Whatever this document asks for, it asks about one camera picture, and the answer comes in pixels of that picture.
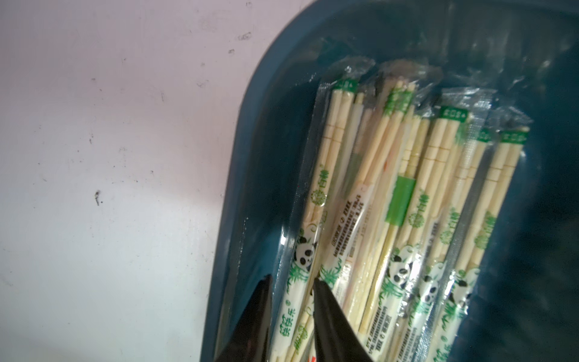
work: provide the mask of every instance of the plastic wrapper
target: plastic wrapper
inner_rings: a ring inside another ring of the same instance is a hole
[[[343,205],[346,203],[346,198],[348,197],[351,188],[353,186],[353,183],[355,181],[356,178],[356,174],[358,172],[358,169],[360,168],[360,165],[362,163],[362,158],[364,156],[364,152],[366,150],[366,145],[367,145],[367,141],[368,139],[371,137],[371,133],[374,127],[374,124],[372,123],[374,121],[374,118],[372,117],[375,111],[375,105],[376,105],[376,81],[377,81],[377,76],[373,76],[371,77],[369,80],[367,80],[363,85],[360,86],[360,92],[364,92],[364,94],[366,94],[365,99],[364,99],[364,110],[362,112],[361,115],[361,119],[360,119],[360,123],[359,123],[359,127],[358,127],[358,132],[356,132],[355,136],[355,140],[353,142],[353,146],[351,148],[349,148],[348,150],[345,150],[345,152],[349,151],[350,157],[349,157],[349,162],[348,164],[344,165],[342,164],[342,170],[344,171],[344,173],[342,174],[342,182],[340,183],[339,187],[336,189],[336,194],[335,194],[335,198],[332,202],[330,202],[329,204],[332,205],[332,207],[329,207],[328,210],[328,225],[333,225],[335,222],[335,218],[336,218],[336,214],[338,213],[338,211],[343,207]],[[323,231],[323,234],[321,236],[322,240],[326,240],[325,244],[324,244],[324,248],[323,251],[321,252],[320,255],[324,255],[324,252],[326,251],[326,246],[328,245],[328,241],[331,239],[331,233],[332,233],[332,228],[328,227],[325,228]],[[354,244],[352,245],[352,249],[350,250],[350,253],[348,254],[348,257],[346,261],[347,264],[352,263],[353,258],[355,257],[354,253],[356,251],[356,240],[354,241]],[[313,274],[317,275],[320,271],[320,265],[322,262],[322,258],[317,258],[315,260],[316,264],[315,267],[313,269]],[[307,290],[312,290],[312,285],[313,285],[313,279],[310,279],[310,281],[308,282],[308,288]]]
[[[350,254],[346,259],[345,266],[340,272],[338,278],[339,285],[335,288],[336,298],[340,305],[347,309],[346,314],[349,320],[353,309],[360,308],[358,306],[359,302],[353,300],[354,295],[352,291],[355,284],[361,283],[360,274],[358,273],[356,276],[356,281],[350,281],[354,263],[356,263],[356,269],[360,270],[362,265],[358,263],[358,260],[360,260],[362,264],[365,264],[366,261],[369,261],[370,250],[376,247],[378,242],[377,238],[379,238],[384,226],[387,205],[390,203],[392,196],[392,173],[399,170],[401,167],[406,169],[411,152],[408,148],[412,147],[421,119],[420,114],[418,113],[424,113],[424,110],[420,110],[420,112],[416,111],[421,105],[423,105],[425,99],[431,94],[433,87],[442,78],[441,70],[437,67],[429,67],[423,63],[410,60],[395,60],[381,66],[379,79],[376,80],[376,89],[382,88],[382,93],[384,93],[384,88],[390,88],[388,86],[384,87],[384,85],[392,83],[391,79],[395,79],[400,75],[405,74],[415,74],[419,79],[421,79],[422,84],[416,91],[404,116],[403,122],[399,127],[397,139],[395,140],[395,142],[399,143],[395,143],[392,146],[392,149],[400,151],[396,153],[390,152],[389,158],[386,160],[386,167],[378,179],[376,188],[371,197],[368,212],[366,213],[362,225],[360,226],[360,230],[356,235]],[[375,111],[373,118],[380,121],[381,113],[381,111]],[[360,137],[360,139],[365,141],[369,138],[368,136],[371,135],[372,133]]]
[[[301,227],[295,241],[293,258],[290,261],[289,275],[286,277],[285,285],[276,283],[277,286],[284,288],[283,292],[278,291],[280,294],[283,293],[283,297],[277,321],[272,328],[271,360],[284,360],[291,344],[318,238],[327,216],[325,207],[328,199],[332,198],[332,185],[341,183],[334,177],[337,164],[338,173],[340,173],[341,160],[338,162],[340,150],[344,147],[351,149],[353,144],[351,133],[356,131],[357,126],[352,127],[350,124],[360,121],[364,94],[357,94],[358,79],[372,66],[373,61],[367,58],[344,59],[332,66],[327,78],[322,79],[318,87],[312,124],[324,125],[323,134],[318,151],[314,153],[317,157]],[[342,152],[342,154],[349,156],[350,152]],[[284,277],[278,275],[278,279],[285,279]]]
[[[425,103],[426,94],[418,94],[413,102],[416,109],[412,116],[410,123],[410,131],[406,146],[401,155],[400,165],[397,167],[398,177],[396,180],[396,187],[399,187],[398,180],[405,175],[413,178],[415,170],[418,165],[420,154],[422,153],[422,145],[426,137],[429,126],[429,116],[431,113],[431,104],[429,101]],[[394,188],[394,195],[399,194]],[[374,278],[376,266],[379,261],[380,252],[383,247],[384,232],[387,230],[388,219],[387,212],[389,210],[391,195],[387,197],[386,188],[381,189],[382,195],[374,198],[374,207],[369,215],[371,216],[370,230],[366,230],[363,235],[363,244],[361,245],[360,256],[356,261],[356,267],[352,281],[348,287],[346,303],[344,305],[345,314],[350,321],[353,328],[357,331],[360,327],[360,322],[363,316],[364,307],[368,299],[369,288],[371,281]]]
[[[382,86],[383,92],[391,89],[390,94],[385,102],[380,117],[370,134],[367,149],[362,158],[358,169],[353,187],[345,200],[343,207],[336,214],[336,220],[332,233],[330,234],[330,246],[325,253],[325,258],[320,265],[320,278],[325,281],[333,290],[340,302],[343,301],[347,288],[348,273],[342,273],[342,270],[349,270],[353,264],[355,253],[351,253],[352,245],[356,240],[358,230],[362,227],[364,214],[368,212],[375,192],[378,192],[377,186],[380,185],[381,175],[386,174],[383,190],[386,196],[391,195],[394,186],[397,164],[402,156],[402,143],[408,138],[410,120],[406,120],[405,115],[408,109],[412,109],[412,99],[418,89],[429,89],[427,87],[432,83],[428,79],[429,67],[425,65],[411,64],[410,67],[404,67],[404,71],[397,72],[393,75],[390,72],[384,77]],[[306,302],[305,310],[313,310],[313,296],[309,297]],[[308,322],[301,324],[300,327],[311,335],[311,330],[307,330]],[[299,361],[305,350],[296,350],[293,361]]]
[[[379,292],[368,299],[359,337],[373,360],[384,358],[391,343],[397,317],[405,308],[405,296],[412,290],[412,281],[420,270],[420,253],[424,227],[430,216],[445,165],[453,145],[464,132],[464,124],[480,128],[494,91],[478,88],[446,89],[442,92],[442,107],[435,121],[408,208],[400,208],[400,230],[391,224],[386,236],[382,257],[384,262],[376,271],[373,287]],[[392,249],[391,256],[387,248]]]
[[[427,327],[416,361],[436,362],[448,358],[460,323],[468,312],[482,257],[527,140],[531,120],[521,111],[513,107],[499,108],[493,118],[500,122],[500,141],[486,174],[477,175],[484,178],[478,197],[469,200],[472,206],[465,206],[472,209],[471,217],[461,220],[466,233],[455,238],[453,250],[449,251],[445,268],[452,270],[448,283],[441,283],[445,288],[440,291],[445,293],[440,293],[438,298],[443,302],[435,304],[432,311],[435,323]]]
[[[399,320],[400,328],[395,333],[398,339],[393,343],[389,354],[391,361],[411,362],[418,349],[420,336],[426,327],[428,316],[439,291],[439,282],[445,271],[448,247],[455,234],[464,203],[483,155],[493,145],[496,125],[494,122],[487,122],[478,135],[474,135],[475,132],[475,127],[469,132],[453,180],[450,181],[450,187],[446,191],[442,211],[435,216],[430,250],[418,283],[415,284],[416,287],[406,313]]]

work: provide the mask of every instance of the green bamboo print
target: green bamboo print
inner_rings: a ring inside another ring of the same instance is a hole
[[[497,218],[493,216],[490,212],[485,214],[485,222],[482,225],[482,229],[479,235],[474,239],[474,244],[479,249],[486,249],[489,244],[490,234],[493,233],[494,225],[497,222]]]
[[[425,303],[418,299],[418,301],[414,301],[412,306],[412,311],[408,316],[408,327],[412,327],[412,323],[416,315],[424,315],[430,311],[430,304]]]
[[[388,277],[384,278],[381,289],[378,295],[378,306],[382,306],[382,301],[386,298],[402,298],[402,290],[396,284],[392,283]]]
[[[446,331],[448,324],[455,319],[456,308],[458,308],[458,306],[451,301],[447,301],[446,304],[444,305],[444,315],[442,316],[442,330]]]
[[[446,362],[448,360],[448,356],[450,355],[450,350],[452,350],[452,345],[444,345],[444,351],[437,349],[434,362]]]
[[[290,292],[290,286],[294,284],[296,281],[301,280],[303,282],[307,281],[308,272],[303,270],[296,264],[295,261],[292,261],[291,267],[289,269],[289,278],[287,283],[286,291]]]
[[[342,270],[342,259],[338,258],[338,266],[336,266],[333,269],[326,270],[322,265],[322,267],[320,268],[320,276],[322,280],[325,281],[327,285],[330,286],[330,288],[333,288],[334,285],[336,284],[336,281],[338,281],[338,277],[340,276],[341,270]]]
[[[460,218],[460,214],[456,212],[455,207],[450,208],[449,214],[450,219],[448,221],[446,229],[440,233],[440,242],[447,245],[450,244],[450,241],[452,240],[452,235],[455,232],[456,224],[458,223]]]
[[[302,346],[302,342],[305,341],[306,339],[307,339],[306,327],[299,326],[298,327],[298,337],[296,338],[296,340],[294,342],[295,350],[299,350],[299,348]]]
[[[421,189],[418,210],[408,217],[408,222],[413,228],[421,228],[424,225],[424,216],[422,216],[422,213],[425,211],[429,199],[430,196],[426,195],[424,190]]]

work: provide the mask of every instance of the plastic packaging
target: plastic packaging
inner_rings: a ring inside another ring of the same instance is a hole
[[[326,109],[324,132],[317,152],[314,165],[310,191],[306,200],[305,210],[302,216],[301,228],[295,243],[295,251],[289,276],[286,282],[284,296],[277,316],[277,322],[273,330],[273,346],[271,360],[284,360],[287,349],[291,344],[295,326],[298,322],[300,307],[306,292],[307,281],[313,258],[321,234],[324,218],[327,211],[324,210],[331,193],[331,185],[339,185],[341,182],[334,180],[334,170],[338,162],[342,147],[345,130],[356,129],[350,123],[359,122],[361,116],[364,94],[356,94],[358,80],[373,66],[373,61],[367,58],[347,58],[335,64],[332,70],[341,70],[340,79],[333,82],[322,81],[318,88],[317,102],[314,106],[313,124],[323,123],[322,119],[316,119],[316,108]],[[351,149],[352,137],[346,136],[346,145]]]
[[[437,362],[446,360],[454,343],[460,323],[468,311],[472,291],[480,274],[480,263],[493,232],[522,148],[527,140],[531,120],[513,107],[499,108],[493,117],[501,121],[500,142],[476,200],[468,232],[455,260],[449,260],[447,268],[454,265],[446,286],[444,305],[433,311],[436,316],[428,352],[418,355],[417,360]]]
[[[350,281],[349,276],[351,274],[351,267],[349,267],[349,273],[344,277],[340,276],[340,282],[342,284],[341,290],[337,291],[336,295],[338,296],[338,301],[344,302],[341,304],[346,311],[346,316],[356,330],[359,322],[356,323],[354,320],[356,319],[356,316],[360,314],[358,312],[361,309],[360,305],[363,306],[365,304],[365,301],[360,302],[359,299],[362,297],[364,299],[366,298],[363,295],[356,294],[357,292],[360,292],[361,288],[363,288],[362,284],[365,284],[364,281],[372,278],[372,276],[368,277],[369,270],[371,270],[372,273],[375,270],[375,265],[370,267],[370,259],[372,259],[371,250],[381,249],[379,242],[383,240],[383,238],[380,238],[380,235],[385,227],[386,213],[388,210],[387,206],[390,203],[393,191],[393,182],[395,182],[393,174],[396,171],[400,173],[401,169],[405,170],[407,168],[412,145],[416,138],[418,126],[420,125],[420,120],[422,118],[420,114],[424,113],[424,110],[422,109],[418,112],[417,110],[431,93],[433,86],[438,83],[441,78],[439,68],[429,67],[409,60],[389,62],[383,65],[382,69],[382,74],[387,74],[387,78],[392,78],[396,74],[415,73],[425,78],[423,83],[430,83],[419,88],[404,116],[404,120],[399,127],[395,139],[397,143],[392,147],[396,152],[391,152],[389,158],[386,160],[386,167],[380,175],[375,193],[372,196],[369,211],[367,212],[366,217],[364,218],[364,223],[356,237],[356,253],[352,258],[352,260],[356,262],[356,268],[354,268],[356,275],[354,275],[353,280]]]
[[[393,62],[393,64],[398,65],[402,62]],[[374,197],[375,194],[378,195],[376,192],[383,195],[378,197],[388,199],[392,193],[396,170],[400,165],[404,150],[403,145],[411,130],[414,110],[411,101],[416,89],[421,88],[424,89],[423,92],[428,92],[431,87],[429,85],[432,84],[432,80],[428,79],[430,74],[428,66],[404,61],[402,70],[394,71],[396,76],[393,75],[390,68],[386,67],[385,69],[387,71],[384,73],[387,76],[384,77],[383,89],[390,89],[391,84],[394,84],[394,87],[391,88],[390,95],[381,112],[380,121],[371,133],[367,150],[362,158],[356,180],[346,203],[336,216],[333,232],[330,235],[332,238],[331,246],[320,266],[320,278],[333,289],[340,302],[345,297],[349,281],[349,273],[342,273],[342,270],[346,267],[349,272],[353,264],[356,254],[351,254],[352,261],[348,264],[347,257],[352,251],[358,229],[365,218],[364,214],[368,212],[371,201],[376,201]],[[421,79],[424,79],[425,84],[420,83]],[[313,296],[309,297],[305,308],[306,310],[314,308]],[[296,351],[292,361],[299,361],[302,358],[302,353],[302,351]]]
[[[395,322],[402,308],[405,294],[412,289],[408,281],[413,262],[423,240],[424,226],[430,216],[432,203],[445,165],[456,144],[459,127],[469,120],[484,120],[490,108],[493,91],[478,88],[446,89],[442,92],[440,116],[434,124],[423,162],[418,172],[416,185],[410,198],[406,218],[400,229],[389,230],[385,247],[393,245],[390,262],[381,263],[373,282],[380,292],[368,299],[359,337],[373,360],[381,359],[388,350]]]
[[[445,196],[446,205],[441,219],[433,227],[433,240],[427,257],[425,270],[421,273],[420,282],[415,288],[414,299],[408,305],[405,319],[400,322],[400,340],[393,345],[391,360],[411,362],[435,297],[439,282],[445,269],[445,259],[450,241],[455,234],[464,203],[470,191],[472,181],[477,173],[485,151],[492,147],[492,134],[496,127],[486,124],[480,129],[476,138],[469,137],[459,161],[459,167],[453,176],[452,186]]]
[[[415,108],[420,107],[425,97],[426,94],[417,95],[413,106]],[[431,107],[430,104],[427,103],[425,107],[417,110],[412,116],[412,120],[409,122],[410,131],[408,140],[401,155],[400,165],[397,167],[398,177],[396,178],[393,194],[390,195],[389,198],[386,198],[386,195],[375,198],[375,203],[378,200],[382,200],[382,202],[379,203],[380,207],[374,208],[370,213],[373,216],[373,220],[370,222],[373,228],[365,235],[367,236],[367,240],[364,240],[364,244],[362,245],[361,255],[356,263],[355,274],[353,281],[349,285],[348,296],[346,304],[344,305],[346,316],[356,331],[360,327],[364,307],[368,300],[369,289],[380,257],[380,251],[383,249],[385,232],[387,231],[388,224],[392,222],[391,216],[388,214],[389,204],[403,203],[404,201],[398,200],[400,195],[407,194],[409,197],[408,193],[412,192],[412,180],[415,176],[416,167],[412,168],[411,166],[413,163],[415,163],[415,166],[418,164],[430,123],[428,118],[430,113]],[[404,176],[409,178],[408,182],[400,182],[401,177]],[[398,190],[400,187],[404,187],[406,193],[401,193],[401,191]]]

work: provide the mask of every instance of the dark blue bin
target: dark blue bin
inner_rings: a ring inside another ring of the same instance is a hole
[[[578,12],[572,0],[319,0],[302,12],[241,106],[201,360],[225,346],[258,280],[285,282],[318,80],[348,55],[427,57],[535,120],[449,361],[579,360]]]

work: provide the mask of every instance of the chopstick bundle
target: chopstick bundle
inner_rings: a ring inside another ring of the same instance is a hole
[[[406,147],[400,161],[400,166],[398,167],[399,175],[400,173],[404,173],[408,166],[410,153],[412,151],[412,146],[415,142],[418,126],[420,125],[421,120],[419,115],[413,115],[413,106],[408,109],[406,118],[410,118],[409,121],[406,121],[408,126],[410,126],[410,131],[408,140],[406,141]],[[392,179],[386,172],[384,172],[383,178],[384,180],[381,178],[380,183],[383,183],[385,180],[391,182]],[[388,211],[387,206],[390,204],[392,199],[392,197],[387,197],[388,195],[385,194],[385,191],[388,188],[380,187],[379,191],[383,190],[384,192],[380,194],[377,192],[374,198],[374,205],[377,202],[379,202],[379,204],[376,207],[373,205],[371,212],[372,220],[370,221],[371,230],[367,231],[364,235],[360,255],[358,256],[352,282],[349,285],[349,289],[346,295],[346,302],[343,306],[346,318],[349,320],[354,331],[357,331],[358,327],[360,326],[361,313],[359,306],[365,305],[368,296],[367,292],[364,291],[365,287],[367,286],[366,281],[368,279],[373,279],[373,274],[376,269],[373,260],[375,259],[377,262],[377,258],[374,258],[373,256],[379,254],[377,251],[382,249],[381,242],[384,240],[384,238],[380,236],[382,234],[382,229],[387,227],[385,221],[386,213]],[[393,195],[396,195],[396,187],[394,188]]]
[[[362,99],[363,99],[364,93],[359,93],[358,97],[360,97],[360,96],[362,96]],[[361,100],[360,100],[359,104],[354,103],[354,105],[352,106],[351,122],[349,122],[349,127],[356,127],[356,129],[357,129],[358,126],[360,125],[361,118],[362,118],[362,112],[364,110],[364,105],[362,104]],[[369,109],[368,109],[368,111],[369,112],[366,112],[367,119],[364,120],[365,124],[367,123],[369,116],[371,114]],[[347,140],[347,143],[344,143],[344,146],[342,147],[340,152],[343,152],[345,155],[350,155],[352,153],[352,150],[353,150],[354,139],[356,137],[356,133],[350,132],[350,133],[346,133],[346,134],[349,136],[349,139]],[[332,189],[335,192],[333,194],[332,200],[329,202],[329,205],[331,205],[332,207],[328,211],[329,222],[331,225],[333,224],[333,221],[335,218],[335,212],[337,210],[337,207],[334,207],[334,206],[337,206],[336,202],[339,202],[338,204],[342,204],[342,200],[339,197],[339,193],[341,192],[343,183],[345,181],[346,167],[348,166],[347,161],[349,161],[349,159],[350,159],[350,157],[346,157],[339,164],[339,172],[336,175],[336,178],[334,179],[336,181],[336,184],[332,185]],[[347,280],[349,279],[349,271],[351,270],[351,267],[353,265],[353,261],[356,259],[356,256],[357,256],[357,252],[356,252],[357,249],[355,248],[356,240],[354,240],[354,243],[352,244],[352,249],[350,250],[348,257],[346,258],[344,268],[342,268],[342,271],[340,272],[339,280],[343,279],[343,283],[346,283],[346,284],[347,284]],[[336,293],[336,299],[338,299],[338,301],[340,300],[340,294],[339,293]]]
[[[511,115],[510,122],[519,123],[519,126],[501,132],[501,143],[493,157],[456,262],[455,281],[437,318],[427,361],[440,361],[448,357],[452,349],[460,323],[467,314],[482,257],[527,140],[530,119],[514,108],[509,108],[507,113]]]
[[[426,223],[426,227],[423,229],[422,234],[422,242],[420,244],[420,248],[416,253],[414,260],[412,261],[412,272],[408,279],[407,285],[415,285],[419,282],[419,275],[423,267],[424,256],[428,250],[428,247],[432,244],[434,236],[436,234],[436,230],[438,229],[438,224],[440,220],[440,212],[442,207],[443,200],[448,198],[448,193],[450,192],[450,180],[452,178],[452,174],[454,174],[455,170],[458,167],[459,158],[461,154],[463,154],[464,149],[464,139],[465,139],[465,131],[467,129],[468,124],[462,123],[459,126],[459,129],[455,136],[455,143],[452,145],[450,149],[450,155],[448,157],[448,161],[442,171],[442,176],[438,183],[437,190],[434,194],[434,197],[431,201],[431,210],[430,216],[428,217],[428,221]],[[401,306],[408,305],[409,307],[413,305],[413,294],[406,293],[401,301]],[[389,349],[389,360],[395,359],[395,350],[398,348],[400,344],[402,344],[402,334],[404,333],[404,329],[408,322],[407,320],[408,315],[406,313],[399,316],[398,322],[394,326],[393,329],[393,338],[391,342],[391,348]]]
[[[398,128],[398,133],[396,135],[396,139],[394,141],[394,144],[392,146],[392,151],[390,152],[387,160],[386,160],[386,169],[384,170],[384,173],[382,174],[382,179],[384,180],[390,180],[390,182],[388,183],[388,185],[386,185],[386,187],[384,187],[384,189],[389,189],[390,191],[392,190],[393,187],[393,181],[395,180],[395,177],[393,177],[393,175],[395,174],[395,170],[398,169],[400,167],[400,163],[401,163],[401,158],[402,158],[402,145],[406,144],[408,138],[409,138],[409,133],[411,132],[411,122],[409,120],[407,120],[406,122],[403,122],[400,127]],[[351,265],[352,262],[348,263],[348,260],[350,259],[351,255],[352,255],[352,251],[354,251],[354,246],[351,249],[351,253],[349,255],[349,257],[346,259],[346,263],[344,265],[344,267],[342,268],[342,271],[340,273],[340,277],[338,278],[338,281],[336,282],[336,285],[334,287],[334,294],[336,296],[336,299],[338,300],[339,303],[342,303],[343,297],[344,297],[344,293],[345,293],[345,288],[347,287],[347,284],[349,282],[349,273],[351,272]],[[315,362],[316,360],[316,349],[315,346],[312,345],[310,347],[310,354],[308,356],[308,362]]]
[[[448,202],[444,208],[440,227],[432,243],[426,262],[425,276],[421,279],[418,294],[409,305],[408,320],[400,332],[400,341],[393,348],[392,361],[411,362],[418,348],[420,334],[426,325],[438,292],[438,282],[444,271],[444,260],[448,245],[454,235],[456,224],[464,207],[466,196],[472,185],[482,156],[490,140],[490,130],[481,129],[477,139],[467,141],[456,169],[453,185],[449,188]]]
[[[356,177],[356,173],[357,173],[358,168],[360,167],[360,164],[362,162],[362,156],[364,155],[364,151],[365,151],[365,147],[364,147],[365,146],[365,140],[368,138],[368,136],[369,136],[368,133],[371,132],[371,128],[372,128],[372,125],[370,124],[372,114],[373,114],[372,100],[369,102],[369,104],[366,105],[366,107],[369,107],[369,108],[364,110],[362,118],[360,120],[360,127],[359,127],[357,135],[356,135],[356,141],[355,141],[353,148],[351,150],[351,155],[349,157],[349,164],[347,165],[347,169],[346,169],[345,175],[343,177],[342,184],[341,184],[341,186],[336,186],[336,188],[337,188],[336,194],[334,194],[336,197],[333,200],[333,202],[328,203],[329,210],[328,210],[327,217],[324,221],[324,224],[329,224],[329,225],[334,224],[334,220],[336,218],[336,212],[339,209],[341,209],[344,204],[346,204],[346,198],[348,197],[348,194],[350,193],[352,183],[354,182],[354,178]],[[319,255],[325,255],[325,252],[326,252],[328,244],[329,244],[329,240],[331,239],[330,238],[331,233],[332,233],[332,228],[324,228],[324,230],[322,231],[322,234],[320,236],[321,242],[318,244],[316,257],[314,258],[314,261],[312,263],[312,269],[311,269],[310,275],[318,275],[318,273],[320,271],[321,261],[322,261],[322,258],[319,257]],[[315,278],[310,278],[308,280],[306,291],[312,290],[314,279]],[[307,304],[308,300],[309,300],[308,298],[306,298],[304,300],[305,305],[308,305]]]
[[[427,111],[425,110],[421,112],[422,115],[426,113]],[[349,318],[354,331],[357,331],[360,327],[372,280],[375,277],[376,266],[380,259],[380,253],[383,249],[386,249],[387,252],[391,250],[391,246],[384,248],[384,241],[389,227],[392,227],[391,224],[396,223],[393,217],[393,210],[402,208],[402,212],[399,213],[402,214],[400,220],[404,219],[415,182],[416,165],[422,152],[429,125],[430,120],[427,117],[422,117],[421,115],[413,116],[410,136],[406,142],[402,161],[398,169],[393,195],[390,198],[390,202],[385,204],[388,207],[385,207],[380,213],[381,222],[376,225],[369,240],[364,245],[363,256],[359,258],[357,269],[354,271],[356,275],[350,286],[349,298],[344,305],[346,317]]]
[[[383,281],[375,278],[373,288],[376,291],[380,286],[380,292],[375,292],[374,298],[368,298],[358,333],[374,360],[385,354],[390,343],[396,318],[402,307],[406,282],[412,272],[412,262],[422,242],[425,220],[430,216],[432,203],[429,201],[438,190],[459,126],[471,119],[469,111],[487,105],[487,102],[479,102],[482,96],[487,96],[486,92],[477,94],[479,91],[466,88],[445,90],[446,93],[443,93],[443,100],[457,99],[458,96],[459,101],[451,105],[461,105],[464,108],[441,107],[441,116],[434,125],[422,160],[406,220],[398,236],[391,233],[390,229],[388,231],[386,242],[395,240],[393,256],[389,263],[382,260],[380,278]]]
[[[323,208],[328,196],[330,182],[342,144],[344,129],[350,115],[350,108],[358,83],[351,79],[339,81],[332,91],[328,117],[318,152],[316,168],[306,209],[302,218],[300,238],[290,266],[289,279],[285,289],[282,307],[273,334],[271,360],[285,359],[285,353],[294,334],[296,319],[305,293],[310,274],[313,254],[316,249],[316,234],[323,216]],[[364,94],[356,97],[356,104],[361,104]]]
[[[356,236],[360,219],[367,211],[367,204],[380,176],[383,165],[390,153],[392,144],[404,114],[414,95],[416,84],[407,79],[400,79],[392,89],[384,106],[383,116],[362,160],[354,186],[346,200],[346,205],[337,215],[331,246],[320,266],[320,279],[334,289],[340,271],[351,249],[351,242]],[[291,361],[300,361],[304,350],[296,349]]]

